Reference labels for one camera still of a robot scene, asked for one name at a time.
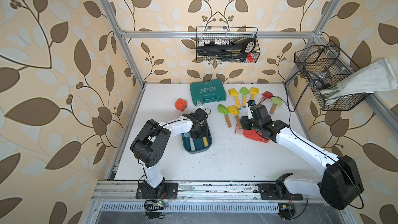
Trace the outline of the large yellow shovel yellow handle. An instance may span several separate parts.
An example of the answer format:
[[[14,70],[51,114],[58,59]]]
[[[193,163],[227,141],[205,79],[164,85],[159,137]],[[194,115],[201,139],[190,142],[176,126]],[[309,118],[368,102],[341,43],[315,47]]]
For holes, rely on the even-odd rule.
[[[208,147],[209,143],[206,137],[203,137],[203,143],[204,143],[204,147]]]

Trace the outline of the teal storage box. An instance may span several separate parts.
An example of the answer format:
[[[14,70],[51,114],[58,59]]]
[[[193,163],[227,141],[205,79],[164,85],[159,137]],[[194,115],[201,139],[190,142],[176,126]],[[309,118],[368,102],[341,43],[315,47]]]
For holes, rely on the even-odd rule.
[[[189,138],[191,138],[191,136],[190,136],[189,133],[183,133],[183,134],[181,134],[181,138],[182,138],[182,144],[183,144],[183,147],[184,147],[185,151],[187,151],[190,154],[195,154],[195,153],[204,152],[204,151],[207,151],[207,150],[210,149],[210,147],[212,145],[212,137],[211,137],[211,133],[210,133],[209,127],[207,125],[207,122],[204,123],[204,127],[208,131],[208,135],[205,136],[205,137],[208,140],[209,146],[208,147],[204,147],[203,137],[202,138],[198,138],[198,139],[193,139],[196,151],[191,151],[191,149],[190,149],[190,141],[189,141]]]

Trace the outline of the green trowel wooden handle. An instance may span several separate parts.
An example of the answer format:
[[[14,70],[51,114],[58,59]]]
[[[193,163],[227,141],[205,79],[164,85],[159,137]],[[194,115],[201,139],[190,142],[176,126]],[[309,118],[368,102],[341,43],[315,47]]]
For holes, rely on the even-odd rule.
[[[271,102],[272,102],[273,105],[271,107],[271,110],[269,111],[270,115],[275,113],[277,107],[281,106],[283,104],[283,100],[280,99],[279,97],[272,97]]]

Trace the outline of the red shovel wooden handle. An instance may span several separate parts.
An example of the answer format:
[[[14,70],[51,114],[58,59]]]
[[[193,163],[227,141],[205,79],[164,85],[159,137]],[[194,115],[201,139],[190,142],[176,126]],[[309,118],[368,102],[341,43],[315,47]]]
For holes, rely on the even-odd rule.
[[[269,91],[266,91],[266,92],[262,93],[262,96],[263,96],[263,98],[262,98],[262,100],[260,101],[260,104],[261,104],[262,102],[264,102],[265,100],[271,100],[272,97],[273,97],[273,94],[272,94],[271,92],[269,92]]]

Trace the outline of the green round shovel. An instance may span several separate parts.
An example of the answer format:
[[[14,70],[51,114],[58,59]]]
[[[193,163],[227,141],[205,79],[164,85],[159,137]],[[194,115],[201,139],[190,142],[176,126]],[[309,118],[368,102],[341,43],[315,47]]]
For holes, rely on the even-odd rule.
[[[231,128],[232,125],[231,125],[230,118],[228,116],[228,113],[229,113],[228,108],[222,104],[219,104],[217,109],[218,109],[219,113],[224,115],[228,128]]]

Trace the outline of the yellow square shovel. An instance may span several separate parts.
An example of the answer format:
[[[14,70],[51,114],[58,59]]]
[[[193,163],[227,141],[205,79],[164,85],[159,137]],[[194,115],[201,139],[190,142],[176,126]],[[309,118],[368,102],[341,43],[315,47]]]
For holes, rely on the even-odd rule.
[[[235,116],[235,120],[236,120],[236,122],[237,122],[238,128],[239,128],[240,130],[242,130],[243,127],[242,127],[242,125],[241,125],[240,118],[239,118],[239,116],[238,116],[238,114],[239,114],[238,108],[237,108],[235,105],[231,105],[231,106],[228,106],[228,110],[229,110],[229,113],[230,113],[230,114],[232,114],[232,115]]]

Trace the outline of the yellow shovel wooden handle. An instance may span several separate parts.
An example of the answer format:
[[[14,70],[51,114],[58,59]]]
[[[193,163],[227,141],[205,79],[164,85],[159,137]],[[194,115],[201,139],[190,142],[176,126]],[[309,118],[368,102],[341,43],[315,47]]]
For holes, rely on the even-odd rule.
[[[251,93],[251,100],[254,101],[255,100],[255,96],[259,94],[259,89],[256,87],[251,87],[250,88],[250,93]]]

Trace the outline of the green shovel orange handle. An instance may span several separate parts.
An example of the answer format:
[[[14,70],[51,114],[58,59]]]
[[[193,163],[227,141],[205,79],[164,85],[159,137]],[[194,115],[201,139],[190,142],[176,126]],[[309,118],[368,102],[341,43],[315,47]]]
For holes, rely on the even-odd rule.
[[[250,91],[247,87],[242,87],[239,92],[243,95],[242,108],[246,108],[247,95],[250,93]]]

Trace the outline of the yellow shovel blue handle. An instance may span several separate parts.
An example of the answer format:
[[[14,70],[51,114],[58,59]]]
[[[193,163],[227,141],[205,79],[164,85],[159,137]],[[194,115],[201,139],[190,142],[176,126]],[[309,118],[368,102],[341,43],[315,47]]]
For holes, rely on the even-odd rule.
[[[241,110],[241,104],[238,99],[239,93],[237,92],[237,90],[234,88],[229,89],[229,95],[231,95],[235,98],[236,107],[238,110]]]

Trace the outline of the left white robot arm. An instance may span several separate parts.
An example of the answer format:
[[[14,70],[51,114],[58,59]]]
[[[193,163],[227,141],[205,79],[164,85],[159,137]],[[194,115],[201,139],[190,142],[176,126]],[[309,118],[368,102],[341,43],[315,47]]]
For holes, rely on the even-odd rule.
[[[192,139],[208,137],[207,118],[208,113],[197,108],[194,113],[183,114],[167,122],[150,119],[134,139],[130,151],[144,170],[146,191],[154,198],[161,197],[164,192],[165,178],[158,163],[169,139],[184,133],[189,134]]]

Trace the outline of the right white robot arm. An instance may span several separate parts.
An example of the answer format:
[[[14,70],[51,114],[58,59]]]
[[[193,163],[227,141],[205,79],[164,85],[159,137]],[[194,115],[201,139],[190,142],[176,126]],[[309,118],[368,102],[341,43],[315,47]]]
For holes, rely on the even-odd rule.
[[[357,164],[351,157],[328,152],[295,133],[283,121],[272,120],[262,104],[250,100],[247,109],[248,114],[240,119],[244,130],[254,130],[259,137],[288,148],[319,174],[317,177],[283,174],[275,181],[276,197],[313,196],[343,210],[364,192]]]

